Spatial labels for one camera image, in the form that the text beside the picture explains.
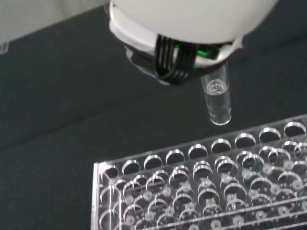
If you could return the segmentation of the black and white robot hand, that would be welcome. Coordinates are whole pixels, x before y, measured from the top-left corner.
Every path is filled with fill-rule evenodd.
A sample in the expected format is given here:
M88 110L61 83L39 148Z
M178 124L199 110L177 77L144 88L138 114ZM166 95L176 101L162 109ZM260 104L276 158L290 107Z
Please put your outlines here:
M242 47L275 0L112 0L109 28L151 61L159 81L180 85L212 72Z

